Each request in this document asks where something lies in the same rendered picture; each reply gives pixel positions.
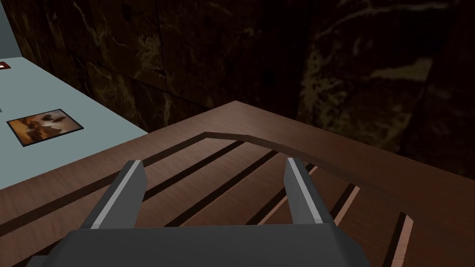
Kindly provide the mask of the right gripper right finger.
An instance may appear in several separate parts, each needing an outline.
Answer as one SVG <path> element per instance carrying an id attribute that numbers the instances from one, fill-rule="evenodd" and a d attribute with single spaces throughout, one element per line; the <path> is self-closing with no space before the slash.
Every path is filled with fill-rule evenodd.
<path id="1" fill-rule="evenodd" d="M 294 224 L 334 224 L 302 160 L 286 159 L 283 181 Z"/>

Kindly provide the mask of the brown wooden door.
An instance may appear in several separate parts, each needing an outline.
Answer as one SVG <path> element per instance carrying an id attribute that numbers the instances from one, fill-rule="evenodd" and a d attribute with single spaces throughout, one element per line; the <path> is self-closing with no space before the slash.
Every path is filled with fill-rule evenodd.
<path id="1" fill-rule="evenodd" d="M 299 158 L 334 224 L 294 224 Z M 133 228 L 80 229 L 128 161 Z M 0 190 L 0 267 L 475 267 L 475 181 L 232 102 Z"/>

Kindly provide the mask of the framed orange picture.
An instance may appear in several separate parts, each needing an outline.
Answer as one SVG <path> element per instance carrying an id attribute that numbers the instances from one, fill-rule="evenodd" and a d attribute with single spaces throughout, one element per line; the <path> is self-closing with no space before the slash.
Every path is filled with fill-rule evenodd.
<path id="1" fill-rule="evenodd" d="M 83 129 L 83 126 L 62 109 L 10 120 L 6 123 L 23 147 Z"/>

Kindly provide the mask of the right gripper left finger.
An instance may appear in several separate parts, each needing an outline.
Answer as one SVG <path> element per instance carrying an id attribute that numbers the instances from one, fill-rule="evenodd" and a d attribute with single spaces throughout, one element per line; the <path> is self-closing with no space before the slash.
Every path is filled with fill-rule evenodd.
<path id="1" fill-rule="evenodd" d="M 146 192 L 141 160 L 128 161 L 88 214 L 80 229 L 133 228 Z"/>

